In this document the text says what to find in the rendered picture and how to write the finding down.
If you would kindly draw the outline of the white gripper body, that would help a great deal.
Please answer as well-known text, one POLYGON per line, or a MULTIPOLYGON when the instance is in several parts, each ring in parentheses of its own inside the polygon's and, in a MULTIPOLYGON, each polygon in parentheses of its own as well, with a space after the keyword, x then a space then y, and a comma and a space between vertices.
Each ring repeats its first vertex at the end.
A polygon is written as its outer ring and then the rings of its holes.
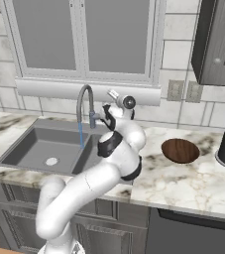
POLYGON ((107 94, 108 94, 112 99, 114 99, 115 101, 117 101, 118 98, 119 98, 119 94, 118 94, 115 90, 113 90, 113 89, 108 89, 108 90, 107 90, 107 94))

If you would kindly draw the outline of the grey kitchen sink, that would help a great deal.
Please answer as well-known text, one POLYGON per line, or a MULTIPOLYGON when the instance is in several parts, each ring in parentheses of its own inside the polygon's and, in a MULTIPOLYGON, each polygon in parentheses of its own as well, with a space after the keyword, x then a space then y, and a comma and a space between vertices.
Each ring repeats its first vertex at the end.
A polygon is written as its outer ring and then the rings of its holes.
POLYGON ((107 132, 76 122, 38 119, 0 157, 0 166, 74 176, 97 165, 97 143, 107 132))

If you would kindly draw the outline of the brown wooden bowl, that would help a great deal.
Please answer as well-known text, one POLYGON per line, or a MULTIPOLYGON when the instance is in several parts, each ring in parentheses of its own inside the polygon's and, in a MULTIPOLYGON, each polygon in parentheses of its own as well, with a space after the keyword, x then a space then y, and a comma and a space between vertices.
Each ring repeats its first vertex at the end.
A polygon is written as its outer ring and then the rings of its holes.
POLYGON ((188 164, 195 161, 199 155, 196 145, 184 139, 168 139, 162 143, 163 154, 178 164, 188 164))

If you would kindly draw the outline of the grey curved tap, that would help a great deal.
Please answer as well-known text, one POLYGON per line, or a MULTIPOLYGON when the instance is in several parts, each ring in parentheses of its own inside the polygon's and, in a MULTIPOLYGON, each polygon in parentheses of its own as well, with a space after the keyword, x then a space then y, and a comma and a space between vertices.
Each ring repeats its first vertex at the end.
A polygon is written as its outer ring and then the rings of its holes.
POLYGON ((99 114, 94 110, 94 97, 93 91, 90 85, 85 84, 79 91, 76 103, 76 119, 79 124, 82 123, 82 113, 81 105, 83 102, 83 96, 85 91, 88 91, 88 101, 89 101, 89 126, 91 129, 96 127, 96 120, 99 118, 99 114))

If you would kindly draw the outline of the blue water stream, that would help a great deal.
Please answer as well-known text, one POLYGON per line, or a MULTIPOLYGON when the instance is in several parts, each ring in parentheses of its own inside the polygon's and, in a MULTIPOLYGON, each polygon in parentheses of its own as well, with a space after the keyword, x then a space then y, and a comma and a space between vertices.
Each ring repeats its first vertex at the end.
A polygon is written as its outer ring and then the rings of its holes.
POLYGON ((78 122, 78 133, 79 133, 79 139, 80 139, 80 148, 84 149, 84 140, 83 140, 82 123, 81 122, 78 122))

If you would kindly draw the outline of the grey window sill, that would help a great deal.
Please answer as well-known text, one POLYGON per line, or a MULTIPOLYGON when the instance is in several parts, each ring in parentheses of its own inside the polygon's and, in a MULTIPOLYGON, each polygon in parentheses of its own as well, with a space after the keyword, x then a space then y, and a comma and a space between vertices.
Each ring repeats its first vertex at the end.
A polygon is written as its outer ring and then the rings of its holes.
MULTIPOLYGON (((84 82, 71 82, 66 80, 15 78, 20 95, 47 98, 60 98, 76 100, 84 82)), ((108 95, 109 90, 115 90, 120 95, 132 95, 138 105, 159 106, 162 91, 153 86, 145 85, 113 85, 90 83, 95 101, 112 102, 108 95)))

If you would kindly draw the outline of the grey framed window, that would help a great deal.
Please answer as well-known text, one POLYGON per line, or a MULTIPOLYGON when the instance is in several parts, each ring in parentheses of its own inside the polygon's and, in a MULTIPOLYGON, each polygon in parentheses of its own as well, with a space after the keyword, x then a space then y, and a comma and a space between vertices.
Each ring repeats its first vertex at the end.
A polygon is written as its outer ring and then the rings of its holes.
POLYGON ((158 83, 167 0, 0 0, 20 79, 158 83))

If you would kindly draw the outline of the grey drawer front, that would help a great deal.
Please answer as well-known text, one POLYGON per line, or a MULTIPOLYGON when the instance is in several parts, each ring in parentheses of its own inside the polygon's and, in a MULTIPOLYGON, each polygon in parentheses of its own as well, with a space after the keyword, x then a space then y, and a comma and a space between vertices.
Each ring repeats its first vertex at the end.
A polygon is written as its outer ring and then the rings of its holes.
POLYGON ((0 201, 21 201, 27 203, 37 203, 39 201, 39 196, 39 189, 0 183, 0 201))
POLYGON ((145 206, 105 199, 95 201, 95 212, 97 215, 118 221, 142 221, 148 215, 145 206))

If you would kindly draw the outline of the grey upper cupboard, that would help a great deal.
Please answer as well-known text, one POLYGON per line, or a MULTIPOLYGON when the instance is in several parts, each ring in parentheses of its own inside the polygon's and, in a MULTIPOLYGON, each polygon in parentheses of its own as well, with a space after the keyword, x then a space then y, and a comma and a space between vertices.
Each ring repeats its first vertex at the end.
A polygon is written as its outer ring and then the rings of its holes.
POLYGON ((199 84, 225 86, 225 0, 201 1, 191 65, 199 84))

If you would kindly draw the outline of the grey lower cupboard door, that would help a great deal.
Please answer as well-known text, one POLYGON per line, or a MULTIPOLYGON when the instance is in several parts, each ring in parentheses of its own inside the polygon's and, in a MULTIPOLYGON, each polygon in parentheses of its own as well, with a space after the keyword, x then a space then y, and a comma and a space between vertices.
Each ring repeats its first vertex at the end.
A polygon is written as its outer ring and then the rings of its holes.
POLYGON ((145 254, 148 229, 75 216, 74 236, 86 254, 145 254))
POLYGON ((37 254, 45 240, 36 233, 37 210, 0 202, 0 227, 10 248, 24 254, 37 254))

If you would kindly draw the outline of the dark grey dishwasher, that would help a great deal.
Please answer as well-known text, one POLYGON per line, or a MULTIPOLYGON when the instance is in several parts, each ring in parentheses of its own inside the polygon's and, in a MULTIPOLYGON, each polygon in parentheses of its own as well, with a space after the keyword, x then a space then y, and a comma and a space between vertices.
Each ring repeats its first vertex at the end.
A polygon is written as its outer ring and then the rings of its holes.
POLYGON ((152 208, 146 254, 225 254, 225 230, 164 219, 152 208))

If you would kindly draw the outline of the grey wall socket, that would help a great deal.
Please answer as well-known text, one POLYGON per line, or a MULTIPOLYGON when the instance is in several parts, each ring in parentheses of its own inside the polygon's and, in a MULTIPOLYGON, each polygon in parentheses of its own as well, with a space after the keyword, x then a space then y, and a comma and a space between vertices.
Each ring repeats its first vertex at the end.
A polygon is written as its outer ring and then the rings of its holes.
POLYGON ((170 80, 168 88, 168 101, 181 101, 184 81, 170 80))
POLYGON ((203 86, 196 81, 190 81, 188 83, 186 102, 199 103, 202 95, 203 86))

